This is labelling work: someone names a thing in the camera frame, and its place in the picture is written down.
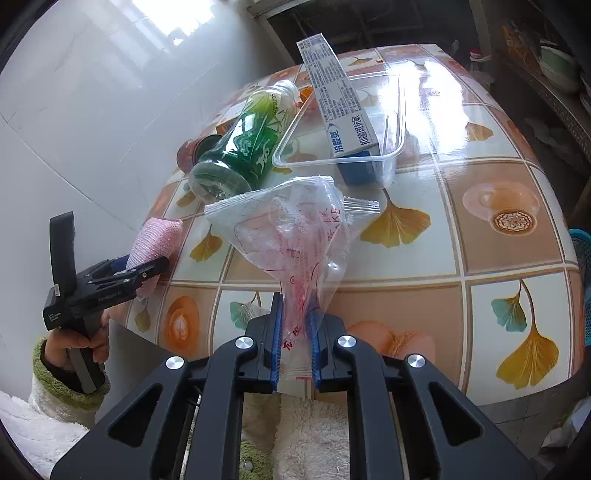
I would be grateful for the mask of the left hand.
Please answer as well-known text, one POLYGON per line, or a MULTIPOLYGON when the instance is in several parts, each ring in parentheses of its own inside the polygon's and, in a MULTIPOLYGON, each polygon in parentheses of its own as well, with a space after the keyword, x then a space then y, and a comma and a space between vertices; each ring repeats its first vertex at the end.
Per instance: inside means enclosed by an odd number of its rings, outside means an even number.
POLYGON ((45 341, 44 359, 52 367, 73 371, 74 366, 69 358, 71 349, 90 349, 92 359, 104 363, 109 356, 109 320, 110 311, 105 310, 100 319, 100 327, 91 339, 67 329, 53 330, 45 341))

